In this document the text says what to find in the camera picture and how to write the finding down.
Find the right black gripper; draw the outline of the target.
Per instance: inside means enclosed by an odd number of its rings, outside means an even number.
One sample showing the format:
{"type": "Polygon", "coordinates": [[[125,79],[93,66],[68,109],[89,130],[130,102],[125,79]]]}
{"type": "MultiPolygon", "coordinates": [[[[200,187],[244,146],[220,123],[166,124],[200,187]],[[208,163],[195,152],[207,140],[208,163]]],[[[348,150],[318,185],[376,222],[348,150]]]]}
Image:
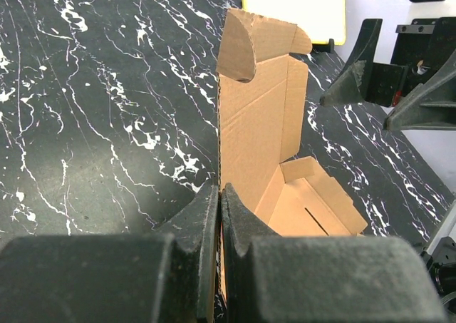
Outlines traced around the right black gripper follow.
{"type": "Polygon", "coordinates": [[[374,63],[382,19],[364,19],[353,50],[322,106],[392,106],[385,130],[455,129],[455,17],[413,19],[396,27],[389,63],[374,63]]]}

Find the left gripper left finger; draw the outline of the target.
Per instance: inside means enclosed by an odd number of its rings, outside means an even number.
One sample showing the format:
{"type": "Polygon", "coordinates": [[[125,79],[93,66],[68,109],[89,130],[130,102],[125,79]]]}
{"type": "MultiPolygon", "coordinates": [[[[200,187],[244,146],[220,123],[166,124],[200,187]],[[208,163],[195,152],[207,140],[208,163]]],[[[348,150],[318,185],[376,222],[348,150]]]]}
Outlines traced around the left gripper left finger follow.
{"type": "Polygon", "coordinates": [[[3,322],[211,322],[218,188],[146,235],[18,237],[1,251],[3,322]]]}

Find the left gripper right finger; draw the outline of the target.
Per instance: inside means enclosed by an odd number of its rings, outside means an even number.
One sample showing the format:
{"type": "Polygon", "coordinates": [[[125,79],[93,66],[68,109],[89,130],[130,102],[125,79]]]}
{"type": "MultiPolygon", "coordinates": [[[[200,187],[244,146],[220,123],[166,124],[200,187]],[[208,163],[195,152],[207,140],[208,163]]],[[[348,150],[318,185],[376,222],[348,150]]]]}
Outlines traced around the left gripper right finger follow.
{"type": "Polygon", "coordinates": [[[221,195],[229,322],[446,322],[422,259],[397,237],[282,237],[221,195]]]}

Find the brown cardboard box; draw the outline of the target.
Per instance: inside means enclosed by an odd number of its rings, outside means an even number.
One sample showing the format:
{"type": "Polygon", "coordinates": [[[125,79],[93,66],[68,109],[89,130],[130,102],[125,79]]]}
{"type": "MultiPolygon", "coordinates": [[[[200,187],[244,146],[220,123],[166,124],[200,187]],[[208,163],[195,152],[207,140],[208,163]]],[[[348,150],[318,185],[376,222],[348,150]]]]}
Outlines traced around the brown cardboard box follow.
{"type": "Polygon", "coordinates": [[[229,9],[217,59],[219,184],[242,203],[242,230],[359,236],[366,221],[335,178],[299,158],[312,44],[296,24],[229,9]]]}

